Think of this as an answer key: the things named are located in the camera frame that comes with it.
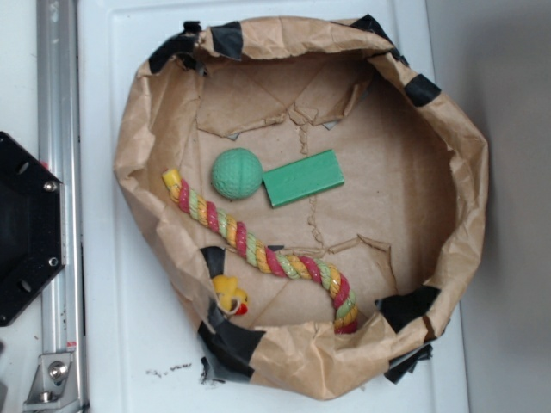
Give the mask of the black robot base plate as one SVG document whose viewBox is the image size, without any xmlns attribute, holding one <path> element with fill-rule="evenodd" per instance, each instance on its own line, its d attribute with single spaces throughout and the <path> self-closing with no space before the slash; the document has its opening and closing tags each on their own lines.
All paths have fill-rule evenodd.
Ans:
<svg viewBox="0 0 551 413">
<path fill-rule="evenodd" d="M 62 182 L 1 133 L 1 325 L 11 325 L 65 266 Z"/>
</svg>

